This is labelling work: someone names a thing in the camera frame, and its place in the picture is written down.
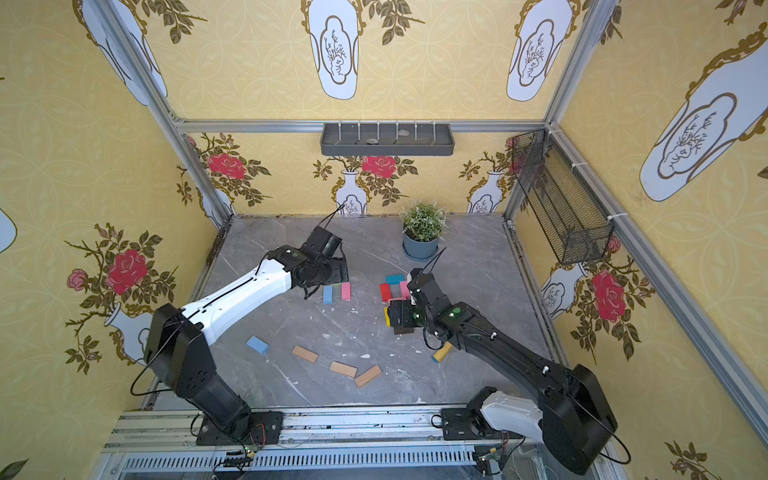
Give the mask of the red block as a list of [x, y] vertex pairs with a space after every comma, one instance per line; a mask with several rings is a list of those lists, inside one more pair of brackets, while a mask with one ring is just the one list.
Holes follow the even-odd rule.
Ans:
[[381, 300], [384, 303], [388, 303], [392, 299], [391, 287], [389, 284], [384, 283], [380, 285]]

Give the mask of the teal block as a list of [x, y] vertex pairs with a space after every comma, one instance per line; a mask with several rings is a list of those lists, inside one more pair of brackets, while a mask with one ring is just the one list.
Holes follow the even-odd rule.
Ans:
[[404, 280], [405, 280], [405, 277], [402, 274], [388, 275], [385, 278], [386, 283], [391, 285], [395, 285], [395, 284], [399, 285]]

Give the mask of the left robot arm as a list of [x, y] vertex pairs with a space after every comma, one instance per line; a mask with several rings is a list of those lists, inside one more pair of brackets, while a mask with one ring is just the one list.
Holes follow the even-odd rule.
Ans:
[[316, 225], [299, 247], [266, 252], [240, 278], [200, 300], [177, 308], [170, 303], [152, 315], [143, 357], [166, 389], [196, 407], [207, 424], [235, 443], [257, 427], [252, 408], [217, 372], [212, 346], [240, 320], [292, 289], [306, 299], [348, 279], [343, 240]]

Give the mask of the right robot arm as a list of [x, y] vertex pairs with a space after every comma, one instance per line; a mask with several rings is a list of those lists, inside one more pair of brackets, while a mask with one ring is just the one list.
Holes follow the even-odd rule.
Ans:
[[483, 360], [528, 393], [527, 400], [498, 390], [483, 397], [485, 424], [540, 441], [563, 467], [587, 473], [618, 428], [594, 373], [581, 364], [569, 368], [536, 354], [478, 309], [449, 300], [434, 275], [422, 268], [411, 271], [407, 288], [407, 300], [392, 300], [387, 307], [393, 326], [420, 328], [443, 346]]

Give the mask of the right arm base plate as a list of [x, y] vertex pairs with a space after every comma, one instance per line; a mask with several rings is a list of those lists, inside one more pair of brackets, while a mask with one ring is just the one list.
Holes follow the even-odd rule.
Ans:
[[476, 428], [474, 415], [466, 407], [444, 408], [440, 411], [440, 423], [443, 439], [449, 441], [480, 440], [482, 436]]

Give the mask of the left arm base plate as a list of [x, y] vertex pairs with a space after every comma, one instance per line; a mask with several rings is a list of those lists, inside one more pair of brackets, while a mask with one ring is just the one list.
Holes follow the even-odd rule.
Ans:
[[204, 416], [202, 426], [197, 432], [197, 446], [276, 445], [283, 426], [284, 414], [280, 411], [252, 411], [241, 416], [224, 430], [213, 420]]

